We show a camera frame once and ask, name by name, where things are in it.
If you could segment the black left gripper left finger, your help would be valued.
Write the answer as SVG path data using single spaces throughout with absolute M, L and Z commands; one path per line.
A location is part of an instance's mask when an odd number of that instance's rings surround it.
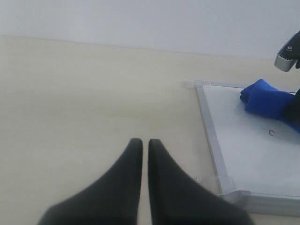
M 132 138 L 112 167 L 76 195 L 50 207 L 40 225 L 136 225 L 143 143 Z

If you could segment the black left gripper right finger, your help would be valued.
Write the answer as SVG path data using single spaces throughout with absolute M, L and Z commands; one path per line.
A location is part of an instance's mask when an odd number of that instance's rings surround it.
M 252 225 L 248 213 L 188 176 L 159 139 L 148 145 L 148 189 L 154 225 Z

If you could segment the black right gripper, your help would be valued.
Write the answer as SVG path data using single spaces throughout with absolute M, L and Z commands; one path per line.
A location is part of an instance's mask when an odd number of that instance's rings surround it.
M 300 32 L 298 31 L 294 41 L 294 56 L 297 60 L 296 69 L 300 68 Z M 300 125 L 300 90 L 293 97 L 290 104 L 285 108 L 283 117 L 294 125 Z

